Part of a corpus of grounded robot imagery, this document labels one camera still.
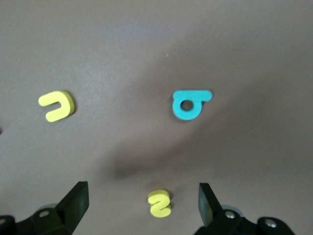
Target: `metal screw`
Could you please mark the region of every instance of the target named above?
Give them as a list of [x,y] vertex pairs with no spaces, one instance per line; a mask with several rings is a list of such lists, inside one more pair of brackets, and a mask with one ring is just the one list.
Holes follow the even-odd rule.
[[49,211],[43,211],[43,212],[40,212],[39,217],[42,218],[42,217],[45,217],[47,215],[49,215]]
[[276,228],[277,227],[277,224],[273,220],[271,220],[271,219],[266,219],[265,223],[266,223],[267,226],[269,226],[271,228]]
[[225,215],[228,219],[234,219],[235,218],[235,214],[231,211],[226,211]]

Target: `blue letter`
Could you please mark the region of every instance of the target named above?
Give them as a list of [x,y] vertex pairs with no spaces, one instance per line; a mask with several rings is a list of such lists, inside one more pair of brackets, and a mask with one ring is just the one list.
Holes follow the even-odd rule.
[[[192,120],[201,113],[202,102],[209,101],[211,98],[212,92],[207,90],[175,91],[173,94],[173,112],[179,119]],[[193,103],[193,107],[190,110],[181,108],[182,102],[186,100]]]

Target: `black plastic part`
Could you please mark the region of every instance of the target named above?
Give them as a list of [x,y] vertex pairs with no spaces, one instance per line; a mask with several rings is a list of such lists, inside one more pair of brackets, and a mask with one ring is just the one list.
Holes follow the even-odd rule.
[[199,212],[204,227],[195,235],[295,235],[277,218],[262,217],[254,224],[235,211],[223,210],[210,185],[205,183],[199,185]]
[[205,227],[223,210],[210,185],[207,183],[200,183],[199,185],[198,207]]
[[[276,227],[273,228],[273,227],[268,226],[266,224],[267,220],[274,221],[276,224]],[[259,231],[261,231],[263,234],[266,234],[266,235],[276,235],[276,234],[294,235],[294,233],[291,231],[288,225],[277,218],[272,218],[272,217],[259,218],[257,227]]]
[[0,235],[71,235],[89,206],[88,183],[79,182],[56,208],[45,208],[15,223],[12,216],[0,216]]
[[55,207],[62,223],[66,225],[70,234],[73,233],[89,207],[87,182],[77,185]]

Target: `brown background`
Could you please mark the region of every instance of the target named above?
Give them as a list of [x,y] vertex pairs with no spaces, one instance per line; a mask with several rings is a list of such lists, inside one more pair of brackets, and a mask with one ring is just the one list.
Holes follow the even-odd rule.
[[[313,2],[0,0],[0,214],[89,182],[74,234],[193,234],[198,184],[247,219],[312,232]],[[178,120],[172,94],[210,89]],[[76,112],[48,123],[38,98]],[[172,214],[150,215],[165,188]]]

